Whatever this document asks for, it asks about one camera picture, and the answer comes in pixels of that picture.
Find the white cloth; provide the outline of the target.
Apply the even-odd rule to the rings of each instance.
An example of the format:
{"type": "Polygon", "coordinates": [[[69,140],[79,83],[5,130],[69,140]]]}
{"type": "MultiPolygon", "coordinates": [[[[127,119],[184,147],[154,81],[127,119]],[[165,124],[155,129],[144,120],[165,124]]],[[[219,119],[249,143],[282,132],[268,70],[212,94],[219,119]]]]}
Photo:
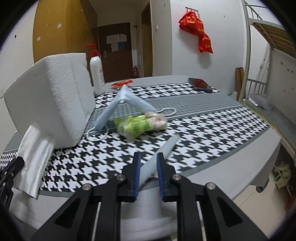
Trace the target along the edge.
{"type": "Polygon", "coordinates": [[[27,129],[17,156],[24,160],[24,167],[14,178],[14,187],[30,197],[38,197],[41,180],[55,147],[52,136],[42,132],[37,125],[27,129]]]}

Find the green tissue packet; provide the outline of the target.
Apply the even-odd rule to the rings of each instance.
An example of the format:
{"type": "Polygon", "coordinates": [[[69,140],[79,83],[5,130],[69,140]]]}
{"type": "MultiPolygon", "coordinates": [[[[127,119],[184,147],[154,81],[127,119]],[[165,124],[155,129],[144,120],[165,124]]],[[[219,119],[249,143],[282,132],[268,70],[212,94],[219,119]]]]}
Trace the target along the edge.
{"type": "Polygon", "coordinates": [[[151,112],[115,118],[113,121],[118,133],[128,140],[134,140],[146,132],[165,130],[168,123],[162,114],[151,112]]]}

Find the blue face mask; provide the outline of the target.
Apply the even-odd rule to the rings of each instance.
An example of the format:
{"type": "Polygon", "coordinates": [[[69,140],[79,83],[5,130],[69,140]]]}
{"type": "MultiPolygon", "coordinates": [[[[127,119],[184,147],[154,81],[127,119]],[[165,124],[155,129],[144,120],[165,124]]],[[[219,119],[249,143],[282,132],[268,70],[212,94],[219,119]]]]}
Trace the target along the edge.
{"type": "Polygon", "coordinates": [[[145,113],[144,108],[139,108],[136,105],[145,102],[155,108],[157,111],[161,109],[161,105],[157,103],[163,98],[177,96],[179,93],[174,90],[175,84],[155,85],[155,86],[138,86],[133,88],[125,88],[123,91],[116,90],[108,92],[100,96],[95,96],[95,109],[88,121],[84,131],[86,137],[90,133],[101,132],[107,123],[102,125],[102,128],[96,128],[96,121],[99,116],[108,108],[111,114],[107,114],[107,121],[115,118],[125,117],[127,115],[136,115],[145,113]]]}

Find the white styrofoam box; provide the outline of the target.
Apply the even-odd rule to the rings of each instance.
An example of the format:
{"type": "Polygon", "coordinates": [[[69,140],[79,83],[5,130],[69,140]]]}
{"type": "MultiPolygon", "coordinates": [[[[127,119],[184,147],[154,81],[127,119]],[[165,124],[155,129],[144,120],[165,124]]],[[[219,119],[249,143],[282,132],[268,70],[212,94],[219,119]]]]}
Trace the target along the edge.
{"type": "Polygon", "coordinates": [[[77,145],[95,109],[86,53],[44,57],[4,92],[17,131],[37,125],[55,140],[55,148],[77,145]]]}

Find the houndstooth table runner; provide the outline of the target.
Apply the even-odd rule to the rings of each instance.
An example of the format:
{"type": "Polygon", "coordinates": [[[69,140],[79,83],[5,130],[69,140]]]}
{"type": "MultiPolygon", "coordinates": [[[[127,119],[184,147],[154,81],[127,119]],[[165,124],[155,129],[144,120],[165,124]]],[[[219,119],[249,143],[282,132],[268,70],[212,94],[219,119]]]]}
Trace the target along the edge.
{"type": "Polygon", "coordinates": [[[72,147],[56,149],[45,169],[39,193],[68,196],[84,183],[103,184],[121,173],[139,152],[142,163],[173,135],[180,140],[168,157],[177,173],[189,174],[207,169],[241,150],[266,130],[268,124],[247,107],[226,94],[197,92],[187,83],[175,84],[177,96],[158,101],[168,117],[166,130],[148,132],[135,140],[121,136],[113,120],[101,132],[82,137],[72,147]]]}

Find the red snack packet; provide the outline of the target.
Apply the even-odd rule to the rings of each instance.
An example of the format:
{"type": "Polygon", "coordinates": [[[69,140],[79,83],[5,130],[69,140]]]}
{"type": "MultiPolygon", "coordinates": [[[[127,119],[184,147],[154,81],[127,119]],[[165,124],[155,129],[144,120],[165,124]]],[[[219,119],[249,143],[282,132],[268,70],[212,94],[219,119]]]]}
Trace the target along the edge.
{"type": "Polygon", "coordinates": [[[121,89],[123,86],[131,86],[133,84],[132,80],[121,80],[111,85],[112,89],[118,90],[121,89]]]}

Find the white pump bottle red cap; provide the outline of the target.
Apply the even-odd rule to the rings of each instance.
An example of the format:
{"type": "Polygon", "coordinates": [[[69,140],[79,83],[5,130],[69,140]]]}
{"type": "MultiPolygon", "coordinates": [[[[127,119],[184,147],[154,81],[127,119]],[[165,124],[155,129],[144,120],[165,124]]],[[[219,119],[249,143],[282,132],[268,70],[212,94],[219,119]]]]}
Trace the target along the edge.
{"type": "Polygon", "coordinates": [[[94,84],[95,94],[102,95],[106,91],[106,87],[103,75],[102,61],[99,55],[99,51],[96,48],[96,44],[88,44],[87,47],[91,48],[90,70],[94,84]]]}

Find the black smartphone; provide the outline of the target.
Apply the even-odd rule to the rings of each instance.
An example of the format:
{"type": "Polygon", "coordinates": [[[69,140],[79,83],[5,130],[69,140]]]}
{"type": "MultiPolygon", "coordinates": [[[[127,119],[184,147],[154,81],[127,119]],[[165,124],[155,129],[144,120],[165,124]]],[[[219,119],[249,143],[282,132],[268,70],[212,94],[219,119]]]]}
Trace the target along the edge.
{"type": "Polygon", "coordinates": [[[203,91],[206,93],[212,93],[212,88],[202,79],[198,78],[188,78],[189,84],[193,87],[196,91],[203,91]]]}

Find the wooden wardrobe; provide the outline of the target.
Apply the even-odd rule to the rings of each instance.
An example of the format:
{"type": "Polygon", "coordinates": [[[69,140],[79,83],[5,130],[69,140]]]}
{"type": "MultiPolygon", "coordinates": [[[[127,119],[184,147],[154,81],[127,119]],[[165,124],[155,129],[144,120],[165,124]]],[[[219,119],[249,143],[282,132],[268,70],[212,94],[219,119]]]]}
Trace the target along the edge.
{"type": "Polygon", "coordinates": [[[98,43],[97,13],[90,1],[38,1],[33,25],[33,57],[87,53],[98,43]]]}

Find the red fire extinguisher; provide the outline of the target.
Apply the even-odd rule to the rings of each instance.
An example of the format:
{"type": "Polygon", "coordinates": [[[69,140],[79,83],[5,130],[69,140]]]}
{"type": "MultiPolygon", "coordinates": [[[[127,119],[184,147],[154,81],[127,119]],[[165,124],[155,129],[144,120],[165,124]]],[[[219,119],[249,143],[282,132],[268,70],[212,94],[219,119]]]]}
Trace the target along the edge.
{"type": "Polygon", "coordinates": [[[135,65],[133,66],[133,75],[132,75],[133,78],[139,78],[139,71],[138,71],[138,66],[135,65]]]}

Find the dark brown entrance door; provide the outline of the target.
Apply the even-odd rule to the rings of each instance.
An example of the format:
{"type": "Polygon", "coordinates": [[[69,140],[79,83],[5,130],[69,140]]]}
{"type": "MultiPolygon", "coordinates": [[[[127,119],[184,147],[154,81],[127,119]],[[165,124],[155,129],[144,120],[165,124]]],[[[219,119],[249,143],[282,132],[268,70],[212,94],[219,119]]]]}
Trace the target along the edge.
{"type": "Polygon", "coordinates": [[[98,42],[105,82],[132,78],[130,23],[99,27],[98,42]]]}

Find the metal bunk bed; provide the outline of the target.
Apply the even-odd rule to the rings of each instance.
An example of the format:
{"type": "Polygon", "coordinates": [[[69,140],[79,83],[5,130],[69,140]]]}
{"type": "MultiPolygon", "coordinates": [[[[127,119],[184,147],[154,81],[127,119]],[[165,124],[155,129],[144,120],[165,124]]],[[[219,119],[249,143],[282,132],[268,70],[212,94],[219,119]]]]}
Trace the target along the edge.
{"type": "Polygon", "coordinates": [[[258,1],[242,1],[246,69],[238,97],[280,135],[295,159],[295,44],[283,25],[258,1]]]}

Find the red hanging bags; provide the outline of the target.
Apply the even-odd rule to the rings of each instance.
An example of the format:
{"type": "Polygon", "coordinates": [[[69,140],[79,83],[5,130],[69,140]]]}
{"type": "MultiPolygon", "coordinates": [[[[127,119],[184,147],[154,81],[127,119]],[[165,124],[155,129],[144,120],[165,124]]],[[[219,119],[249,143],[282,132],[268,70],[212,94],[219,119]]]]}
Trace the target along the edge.
{"type": "Polygon", "coordinates": [[[198,50],[200,53],[213,54],[211,39],[204,31],[204,24],[195,10],[187,9],[179,20],[179,28],[198,37],[198,50]]]}

